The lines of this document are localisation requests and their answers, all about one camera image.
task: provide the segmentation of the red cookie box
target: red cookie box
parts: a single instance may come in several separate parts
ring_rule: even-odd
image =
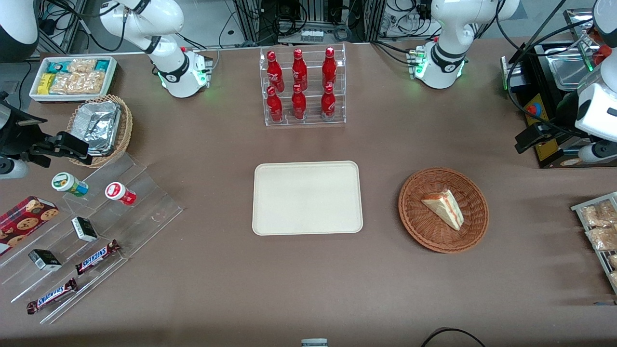
[[[60,213],[49,201],[29,196],[0,215],[0,256]]]

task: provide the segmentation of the small black box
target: small black box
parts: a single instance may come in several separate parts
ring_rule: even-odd
[[[46,249],[33,249],[32,252],[28,253],[28,257],[39,270],[56,271],[62,267],[54,254]]]
[[[83,217],[75,217],[71,220],[73,223],[73,229],[77,233],[77,237],[80,240],[87,242],[94,242],[98,239],[98,235],[94,231],[94,227],[89,219]]]

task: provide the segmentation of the cookie box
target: cookie box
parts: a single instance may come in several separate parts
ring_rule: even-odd
[[[38,87],[43,78],[43,75],[46,74],[50,64],[55,64],[58,62],[70,61],[73,58],[80,59],[96,59],[99,61],[109,61],[107,69],[105,71],[105,79],[103,79],[103,86],[101,87],[101,92],[98,94],[39,94]],[[117,62],[112,56],[64,56],[64,57],[48,57],[41,61],[41,65],[39,67],[38,72],[36,73],[35,81],[32,83],[32,88],[30,88],[30,97],[32,100],[38,102],[80,102],[85,100],[92,100],[94,98],[98,98],[100,96],[107,95],[109,88],[111,87],[112,80],[114,79],[114,73],[116,69]]]
[[[53,203],[29,196],[0,215],[0,256],[60,213]]]

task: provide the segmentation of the snickers bar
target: snickers bar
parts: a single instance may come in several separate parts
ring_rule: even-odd
[[[75,267],[77,268],[77,275],[81,275],[89,269],[92,269],[97,264],[102,262],[103,259],[109,257],[113,252],[116,252],[118,249],[120,249],[120,245],[118,245],[118,242],[116,240],[111,241],[110,243],[105,245],[105,247],[101,248],[100,251],[91,255],[81,264],[76,265]]]
[[[71,278],[70,280],[68,280],[68,282],[65,285],[52,291],[46,296],[43,296],[39,300],[29,302],[28,307],[27,307],[28,314],[34,314],[38,312],[40,309],[43,308],[43,306],[51,303],[52,301],[59,299],[64,294],[69,293],[71,291],[77,291],[77,282],[75,281],[74,278]]]

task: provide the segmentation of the white tray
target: white tray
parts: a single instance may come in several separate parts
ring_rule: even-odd
[[[253,231],[265,235],[357,233],[358,165],[352,161],[261,164],[255,169]]]
[[[38,89],[38,85],[41,81],[41,76],[47,71],[47,67],[49,67],[50,63],[56,62],[64,62],[70,61],[72,59],[97,59],[97,60],[105,60],[109,61],[109,65],[107,66],[107,70],[105,71],[105,79],[103,79],[103,86],[101,87],[101,92],[98,94],[37,94],[36,90]],[[109,91],[109,87],[112,84],[112,80],[114,79],[114,72],[116,68],[117,62],[112,56],[64,56],[64,57],[50,57],[45,58],[41,61],[41,66],[39,66],[39,70],[36,73],[35,81],[32,83],[32,87],[30,88],[30,97],[32,100],[38,102],[77,102],[77,101],[85,101],[92,100],[94,98],[98,98],[99,96],[107,95]]]

